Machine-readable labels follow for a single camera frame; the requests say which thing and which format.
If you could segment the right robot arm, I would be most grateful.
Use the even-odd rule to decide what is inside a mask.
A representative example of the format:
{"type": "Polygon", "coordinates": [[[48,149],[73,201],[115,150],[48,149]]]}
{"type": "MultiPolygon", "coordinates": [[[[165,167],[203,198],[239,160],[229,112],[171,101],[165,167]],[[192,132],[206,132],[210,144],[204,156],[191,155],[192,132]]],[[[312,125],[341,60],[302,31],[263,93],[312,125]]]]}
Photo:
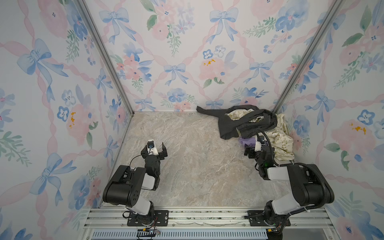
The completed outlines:
{"type": "Polygon", "coordinates": [[[276,165],[274,149],[269,145],[252,148],[245,145],[244,155],[256,161],[255,169],[265,181],[286,181],[291,191],[285,196],[268,201],[263,211],[249,210],[245,219],[251,226],[268,226],[270,233],[281,233],[290,225],[289,218],[330,204],[335,194],[315,164],[276,165]]]}

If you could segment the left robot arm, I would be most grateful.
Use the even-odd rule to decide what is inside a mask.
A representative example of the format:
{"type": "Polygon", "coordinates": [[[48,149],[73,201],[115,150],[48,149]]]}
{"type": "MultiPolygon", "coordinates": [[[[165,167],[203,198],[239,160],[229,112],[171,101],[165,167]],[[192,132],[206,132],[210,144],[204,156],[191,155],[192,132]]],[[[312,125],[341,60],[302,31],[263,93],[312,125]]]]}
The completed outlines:
{"type": "Polygon", "coordinates": [[[103,192],[103,202],[126,208],[123,218],[129,227],[166,227],[168,210],[155,210],[154,203],[141,196],[141,191],[156,191],[160,183],[161,161],[168,156],[167,148],[161,145],[158,151],[149,140],[140,156],[144,167],[120,165],[103,192]]]}

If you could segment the purple cloth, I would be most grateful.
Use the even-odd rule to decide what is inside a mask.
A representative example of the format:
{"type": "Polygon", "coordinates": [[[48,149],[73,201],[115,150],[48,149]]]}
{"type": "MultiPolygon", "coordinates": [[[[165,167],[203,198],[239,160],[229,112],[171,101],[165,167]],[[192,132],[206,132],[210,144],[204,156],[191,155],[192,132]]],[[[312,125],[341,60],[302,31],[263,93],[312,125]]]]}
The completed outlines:
{"type": "Polygon", "coordinates": [[[254,148],[256,146],[257,139],[255,137],[244,139],[239,138],[239,143],[242,144],[244,147],[248,146],[250,148],[254,148]]]}

